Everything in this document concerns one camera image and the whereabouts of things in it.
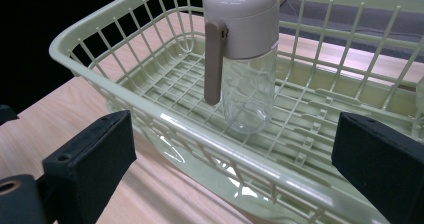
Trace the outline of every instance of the brown handle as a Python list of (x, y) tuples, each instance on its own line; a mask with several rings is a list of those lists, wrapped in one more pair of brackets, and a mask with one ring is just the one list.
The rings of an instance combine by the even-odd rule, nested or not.
[(221, 99), (222, 59), (228, 29), (221, 20), (212, 20), (205, 26), (205, 85), (204, 97), (215, 105)]

